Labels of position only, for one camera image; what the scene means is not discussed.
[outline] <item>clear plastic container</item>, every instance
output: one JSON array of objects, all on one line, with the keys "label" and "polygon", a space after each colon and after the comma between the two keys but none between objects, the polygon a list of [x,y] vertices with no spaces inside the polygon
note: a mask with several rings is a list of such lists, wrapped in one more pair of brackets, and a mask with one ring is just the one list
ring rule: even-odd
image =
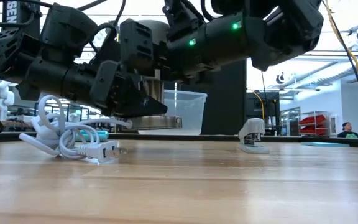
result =
[{"label": "clear plastic container", "polygon": [[164,104],[168,107],[166,116],[181,117],[182,128],[139,131],[139,134],[192,136],[201,134],[206,97],[206,93],[164,90]]}]

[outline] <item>person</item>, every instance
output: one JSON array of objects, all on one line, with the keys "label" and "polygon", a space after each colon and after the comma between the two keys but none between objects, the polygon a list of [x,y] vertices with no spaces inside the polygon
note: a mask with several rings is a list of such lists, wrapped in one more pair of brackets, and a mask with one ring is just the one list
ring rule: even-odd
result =
[{"label": "person", "polygon": [[358,134],[352,131],[352,124],[345,122],[342,124],[343,132],[338,134],[339,138],[358,138]]}]

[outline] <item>white robot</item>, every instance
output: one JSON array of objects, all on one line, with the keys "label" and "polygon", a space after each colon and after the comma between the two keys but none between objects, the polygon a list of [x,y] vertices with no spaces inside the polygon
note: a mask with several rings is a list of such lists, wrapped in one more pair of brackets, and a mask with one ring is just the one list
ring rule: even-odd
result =
[{"label": "white robot", "polygon": [[11,82],[0,80],[0,121],[5,121],[7,117],[7,107],[15,102],[15,94],[9,91]]},{"label": "white robot", "polygon": [[246,153],[269,154],[270,149],[255,145],[255,141],[260,141],[260,136],[265,134],[265,123],[262,119],[248,119],[239,131],[240,143],[237,148]]}]

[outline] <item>wood grain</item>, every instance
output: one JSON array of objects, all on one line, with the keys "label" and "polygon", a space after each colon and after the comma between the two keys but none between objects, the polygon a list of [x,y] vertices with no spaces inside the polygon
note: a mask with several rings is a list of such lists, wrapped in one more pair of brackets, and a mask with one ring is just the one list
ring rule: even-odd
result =
[{"label": "wood grain", "polygon": [[121,141],[118,162],[0,143],[0,223],[358,223],[358,148]]}]

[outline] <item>stapler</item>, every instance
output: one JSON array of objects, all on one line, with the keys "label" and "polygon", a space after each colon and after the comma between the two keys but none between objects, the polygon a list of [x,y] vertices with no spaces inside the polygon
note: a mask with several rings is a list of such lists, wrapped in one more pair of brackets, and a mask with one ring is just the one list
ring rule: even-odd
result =
[{"label": "stapler", "polygon": [[255,142],[260,141],[263,134],[265,134],[265,122],[259,118],[248,119],[239,131],[240,143],[237,148],[246,153],[269,154],[269,148],[255,145]]}]

